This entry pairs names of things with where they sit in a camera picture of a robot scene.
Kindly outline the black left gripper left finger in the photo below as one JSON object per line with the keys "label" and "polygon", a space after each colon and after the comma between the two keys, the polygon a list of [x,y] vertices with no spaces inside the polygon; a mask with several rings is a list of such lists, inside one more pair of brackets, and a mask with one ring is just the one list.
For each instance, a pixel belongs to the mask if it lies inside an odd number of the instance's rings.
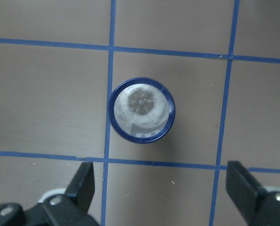
{"label": "black left gripper left finger", "polygon": [[95,193],[94,167],[83,162],[65,190],[65,195],[85,214],[88,213]]}

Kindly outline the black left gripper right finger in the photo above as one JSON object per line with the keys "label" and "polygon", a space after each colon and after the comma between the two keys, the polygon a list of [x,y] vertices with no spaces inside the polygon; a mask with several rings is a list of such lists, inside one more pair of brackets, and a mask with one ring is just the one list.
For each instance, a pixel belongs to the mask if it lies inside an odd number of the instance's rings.
{"label": "black left gripper right finger", "polygon": [[228,161],[225,188],[232,202],[250,224],[267,190],[239,161]]}

